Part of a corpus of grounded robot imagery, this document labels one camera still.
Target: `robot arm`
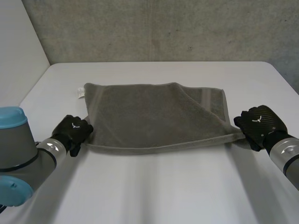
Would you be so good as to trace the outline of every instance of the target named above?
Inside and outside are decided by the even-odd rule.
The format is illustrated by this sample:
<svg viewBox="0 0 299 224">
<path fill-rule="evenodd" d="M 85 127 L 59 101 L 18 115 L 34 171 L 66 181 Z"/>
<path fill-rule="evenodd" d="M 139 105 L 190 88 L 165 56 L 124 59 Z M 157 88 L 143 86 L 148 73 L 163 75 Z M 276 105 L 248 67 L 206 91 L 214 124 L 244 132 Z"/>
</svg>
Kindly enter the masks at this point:
<svg viewBox="0 0 299 224">
<path fill-rule="evenodd" d="M 66 158 L 75 157 L 93 127 L 67 115 L 37 146 L 24 111 L 0 108 L 0 205 L 20 206 Z"/>
<path fill-rule="evenodd" d="M 267 106 L 253 107 L 234 119 L 251 149 L 265 148 L 275 165 L 299 190 L 299 140 L 288 134 L 282 120 Z"/>
</svg>

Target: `towel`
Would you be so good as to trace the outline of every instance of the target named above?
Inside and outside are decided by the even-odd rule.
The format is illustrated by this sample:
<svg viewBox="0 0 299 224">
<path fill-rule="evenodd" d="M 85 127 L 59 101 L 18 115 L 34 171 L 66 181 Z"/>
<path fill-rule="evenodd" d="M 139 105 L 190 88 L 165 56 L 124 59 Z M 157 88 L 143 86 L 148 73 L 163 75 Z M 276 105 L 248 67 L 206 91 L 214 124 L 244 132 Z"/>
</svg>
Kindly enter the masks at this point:
<svg viewBox="0 0 299 224">
<path fill-rule="evenodd" d="M 85 141 L 106 154 L 152 154 L 244 139 L 229 122 L 223 90 L 178 83 L 96 85 L 87 83 Z"/>
</svg>

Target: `table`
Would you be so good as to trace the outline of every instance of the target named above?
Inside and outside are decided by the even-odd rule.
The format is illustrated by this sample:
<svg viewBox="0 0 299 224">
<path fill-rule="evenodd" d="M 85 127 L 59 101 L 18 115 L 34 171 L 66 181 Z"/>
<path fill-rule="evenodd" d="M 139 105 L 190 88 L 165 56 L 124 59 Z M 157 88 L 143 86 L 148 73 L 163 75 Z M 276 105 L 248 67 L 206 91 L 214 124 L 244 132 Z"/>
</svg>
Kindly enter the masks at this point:
<svg viewBox="0 0 299 224">
<path fill-rule="evenodd" d="M 66 115 L 84 118 L 76 90 L 87 82 L 224 89 L 230 122 L 267 105 L 299 137 L 299 96 L 264 62 L 60 63 L 49 67 L 21 103 L 35 140 Z M 2 224 L 297 224 L 299 192 L 267 153 L 227 144 L 144 156 L 82 149 L 35 196 L 7 208 Z"/>
</svg>

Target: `blue cap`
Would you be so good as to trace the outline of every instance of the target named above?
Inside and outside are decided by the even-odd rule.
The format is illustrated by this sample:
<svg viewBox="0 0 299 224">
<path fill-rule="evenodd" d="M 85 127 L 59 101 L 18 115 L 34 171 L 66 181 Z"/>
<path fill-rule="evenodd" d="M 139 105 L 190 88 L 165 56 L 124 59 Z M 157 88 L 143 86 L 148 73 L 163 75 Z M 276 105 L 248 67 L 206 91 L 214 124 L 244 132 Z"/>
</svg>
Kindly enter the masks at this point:
<svg viewBox="0 0 299 224">
<path fill-rule="evenodd" d="M 27 117 L 18 106 L 0 107 L 0 129 L 17 127 L 25 124 Z"/>
<path fill-rule="evenodd" d="M 13 176 L 0 176 L 0 204 L 12 207 L 24 204 L 33 195 L 32 187 Z"/>
</svg>

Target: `white wall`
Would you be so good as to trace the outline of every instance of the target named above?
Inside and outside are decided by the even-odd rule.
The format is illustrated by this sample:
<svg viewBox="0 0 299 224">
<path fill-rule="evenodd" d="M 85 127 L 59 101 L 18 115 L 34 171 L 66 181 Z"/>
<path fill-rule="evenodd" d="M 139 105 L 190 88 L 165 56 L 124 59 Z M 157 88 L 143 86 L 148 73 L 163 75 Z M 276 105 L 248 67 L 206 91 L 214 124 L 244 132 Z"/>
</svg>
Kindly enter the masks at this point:
<svg viewBox="0 0 299 224">
<path fill-rule="evenodd" d="M 49 66 L 21 0 L 0 0 L 0 106 L 19 105 Z"/>
</svg>

